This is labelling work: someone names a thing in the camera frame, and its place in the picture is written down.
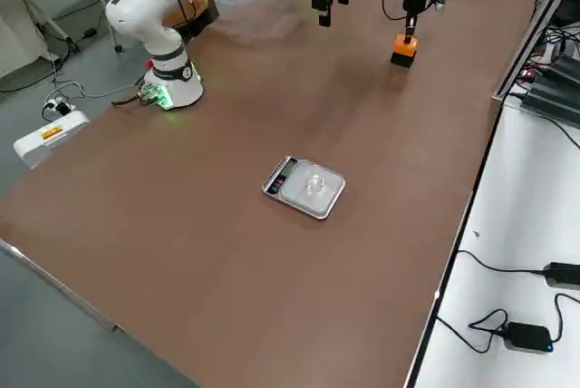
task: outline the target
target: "white cable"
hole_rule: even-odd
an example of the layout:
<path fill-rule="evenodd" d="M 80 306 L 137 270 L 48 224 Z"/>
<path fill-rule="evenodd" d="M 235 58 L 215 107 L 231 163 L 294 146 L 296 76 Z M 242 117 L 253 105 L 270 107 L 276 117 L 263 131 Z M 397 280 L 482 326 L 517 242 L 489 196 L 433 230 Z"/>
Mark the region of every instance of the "white cable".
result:
<path fill-rule="evenodd" d="M 122 90 L 129 89 L 130 87 L 134 87 L 134 84 L 128 84 L 126 86 L 122 86 L 119 89 L 115 89 L 114 91 L 109 91 L 109 92 L 105 92 L 105 93 L 92 95 L 92 94 L 85 92 L 83 87 L 79 83 L 66 82 L 65 84 L 61 84 L 56 89 L 54 89 L 52 92 L 50 92 L 48 95 L 46 95 L 46 98 L 44 98 L 44 103 L 46 103 L 51 98 L 51 96 L 53 96 L 55 93 L 57 93 L 58 91 L 60 91 L 61 89 L 65 88 L 67 86 L 76 86 L 79 89 L 79 92 L 81 93 L 81 95 L 84 96 L 85 98 L 102 98 L 103 96 L 111 95 L 112 93 L 120 92 Z"/>

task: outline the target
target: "metal frame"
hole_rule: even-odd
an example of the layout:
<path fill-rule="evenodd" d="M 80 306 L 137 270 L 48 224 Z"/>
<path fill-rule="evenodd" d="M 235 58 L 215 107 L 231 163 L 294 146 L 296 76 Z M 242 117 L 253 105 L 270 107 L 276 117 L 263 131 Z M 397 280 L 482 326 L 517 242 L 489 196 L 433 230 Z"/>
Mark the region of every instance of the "metal frame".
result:
<path fill-rule="evenodd" d="M 28 267 L 36 275 L 38 275 L 44 282 L 49 286 L 54 286 L 58 291 L 60 291 L 64 297 L 67 298 L 71 303 L 80 308 L 85 314 L 92 317 L 99 325 L 104 327 L 109 331 L 114 331 L 117 329 L 117 325 L 114 324 L 109 318 L 103 315 L 98 309 L 89 304 L 82 297 L 74 293 L 68 286 L 63 284 L 61 281 L 56 279 L 46 270 L 34 263 L 30 258 L 26 257 L 17 247 L 11 246 L 0 238 L 0 250 L 5 252 L 9 257 L 20 262 L 24 267 Z"/>
<path fill-rule="evenodd" d="M 562 0 L 542 1 L 541 5 L 532 16 L 529 27 L 527 28 L 522 41 L 517 47 L 516 52 L 509 61 L 507 68 L 501 75 L 501 79 L 499 80 L 499 83 L 493 92 L 494 98 L 503 100 L 508 95 L 509 91 L 514 85 L 514 82 L 516 81 L 518 73 L 521 71 L 524 63 L 531 54 L 540 35 L 549 25 L 552 16 L 560 6 L 561 2 Z"/>

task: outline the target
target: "gray floor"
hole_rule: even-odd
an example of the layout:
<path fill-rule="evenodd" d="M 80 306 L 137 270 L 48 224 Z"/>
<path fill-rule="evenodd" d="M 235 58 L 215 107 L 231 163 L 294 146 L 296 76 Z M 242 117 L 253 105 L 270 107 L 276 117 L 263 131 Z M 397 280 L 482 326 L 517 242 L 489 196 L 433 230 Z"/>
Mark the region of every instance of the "gray floor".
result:
<path fill-rule="evenodd" d="M 56 17 L 94 0 L 34 0 Z M 239 0 L 216 0 L 220 12 Z M 102 7 L 95 5 L 58 21 L 76 40 L 96 26 Z M 50 49 L 65 54 L 66 46 L 50 36 Z M 74 80 L 88 93 L 102 93 L 135 83 L 149 59 L 141 45 L 121 37 L 123 53 L 112 50 L 106 19 L 97 36 L 79 43 L 82 51 L 66 62 L 59 81 Z M 52 69 L 39 61 L 0 81 L 0 91 L 17 88 Z M 20 92 L 0 92 L 0 196 L 28 169 L 13 150 L 15 140 L 45 124 L 44 80 Z M 100 99 L 72 102 L 94 119 L 123 92 Z M 121 331 L 108 332 L 70 303 L 59 291 L 18 261 L 0 251 L 0 386 L 185 387 L 196 386 Z"/>
<path fill-rule="evenodd" d="M 103 329 L 1 251 L 0 386 L 197 387 L 122 331 Z"/>

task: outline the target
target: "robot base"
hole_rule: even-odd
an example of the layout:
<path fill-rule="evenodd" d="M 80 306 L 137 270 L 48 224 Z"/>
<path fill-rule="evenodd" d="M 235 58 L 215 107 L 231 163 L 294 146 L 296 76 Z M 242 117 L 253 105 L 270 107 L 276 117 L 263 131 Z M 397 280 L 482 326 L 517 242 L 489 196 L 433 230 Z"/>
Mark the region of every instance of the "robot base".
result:
<path fill-rule="evenodd" d="M 403 34 L 397 34 L 397 39 L 392 47 L 391 63 L 410 68 L 415 60 L 416 53 L 417 39 L 412 37 L 411 41 L 406 44 L 405 36 Z"/>
<path fill-rule="evenodd" d="M 150 86 L 162 86 L 163 96 L 158 97 L 157 105 L 163 110 L 191 105 L 201 98 L 203 93 L 201 77 L 198 75 L 193 63 L 191 64 L 191 71 L 191 78 L 184 82 L 183 80 L 164 80 L 159 78 L 151 68 L 143 78 L 143 89 Z"/>

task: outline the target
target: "power adapter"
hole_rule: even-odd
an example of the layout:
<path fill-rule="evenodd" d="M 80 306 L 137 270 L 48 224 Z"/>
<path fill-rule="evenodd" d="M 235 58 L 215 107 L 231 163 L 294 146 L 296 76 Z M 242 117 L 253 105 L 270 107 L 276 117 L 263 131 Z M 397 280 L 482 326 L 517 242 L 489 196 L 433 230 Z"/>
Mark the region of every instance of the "power adapter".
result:
<path fill-rule="evenodd" d="M 509 322 L 498 335 L 504 338 L 504 344 L 510 350 L 543 354 L 554 352 L 550 331 L 545 326 Z"/>
<path fill-rule="evenodd" d="M 566 263 L 550 263 L 542 276 L 546 278 L 549 286 L 580 286 L 580 266 Z"/>

